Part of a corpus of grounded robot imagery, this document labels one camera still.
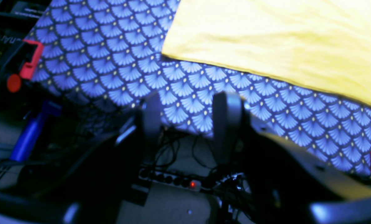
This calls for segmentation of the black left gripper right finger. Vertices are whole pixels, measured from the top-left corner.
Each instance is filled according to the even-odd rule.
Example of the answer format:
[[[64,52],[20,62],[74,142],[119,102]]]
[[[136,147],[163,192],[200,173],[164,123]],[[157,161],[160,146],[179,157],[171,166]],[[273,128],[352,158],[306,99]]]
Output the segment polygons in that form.
[[[214,155],[244,173],[255,223],[371,224],[371,186],[275,134],[237,93],[213,96],[212,120]]]

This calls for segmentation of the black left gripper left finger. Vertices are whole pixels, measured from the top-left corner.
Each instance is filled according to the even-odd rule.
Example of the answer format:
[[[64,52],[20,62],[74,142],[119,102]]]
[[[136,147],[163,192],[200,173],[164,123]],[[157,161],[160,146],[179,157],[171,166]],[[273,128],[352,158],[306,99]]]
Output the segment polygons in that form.
[[[0,215],[36,224],[114,224],[139,164],[157,147],[161,107],[151,93],[121,127],[61,158],[27,163],[37,174],[0,190]]]

